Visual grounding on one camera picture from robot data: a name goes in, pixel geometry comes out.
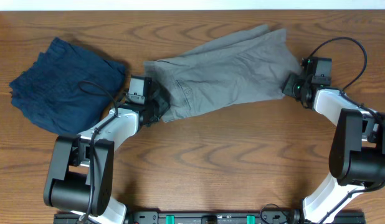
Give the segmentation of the grey shorts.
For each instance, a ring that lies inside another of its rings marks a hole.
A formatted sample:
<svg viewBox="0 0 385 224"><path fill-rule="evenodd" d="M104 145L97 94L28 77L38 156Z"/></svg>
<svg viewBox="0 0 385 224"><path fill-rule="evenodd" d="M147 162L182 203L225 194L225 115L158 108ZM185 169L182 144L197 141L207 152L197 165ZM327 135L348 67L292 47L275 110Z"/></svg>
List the grey shorts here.
<svg viewBox="0 0 385 224"><path fill-rule="evenodd" d="M145 61L145 74L166 89L164 122L221 108L283 98L282 85L300 73L289 51L286 29L264 24L229 34L177 57Z"/></svg>

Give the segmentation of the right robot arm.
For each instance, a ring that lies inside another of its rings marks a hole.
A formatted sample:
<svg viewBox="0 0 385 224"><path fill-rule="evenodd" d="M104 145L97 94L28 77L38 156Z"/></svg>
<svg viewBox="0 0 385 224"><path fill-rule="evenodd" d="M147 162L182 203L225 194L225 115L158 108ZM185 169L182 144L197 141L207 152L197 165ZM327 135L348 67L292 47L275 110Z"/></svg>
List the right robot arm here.
<svg viewBox="0 0 385 224"><path fill-rule="evenodd" d="M329 174L302 201L297 223L331 223L338 212L360 194L385 187L385 113L374 111L319 83L313 75L290 74L282 92L304 108L325 116L335 126L328 160Z"/></svg>

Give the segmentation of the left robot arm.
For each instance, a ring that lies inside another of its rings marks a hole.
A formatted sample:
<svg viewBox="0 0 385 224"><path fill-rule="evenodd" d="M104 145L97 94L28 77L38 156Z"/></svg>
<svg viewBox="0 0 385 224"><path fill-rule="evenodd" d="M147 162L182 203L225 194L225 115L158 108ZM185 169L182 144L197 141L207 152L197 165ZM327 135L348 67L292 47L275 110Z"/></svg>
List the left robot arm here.
<svg viewBox="0 0 385 224"><path fill-rule="evenodd" d="M58 136L44 188L44 203L76 214L74 223L125 223L127 207L112 197L115 151L142 126L160 120L169 109L169 93L158 82L132 80L115 100L102 86L90 85L94 95L106 96L114 107L93 127Z"/></svg>

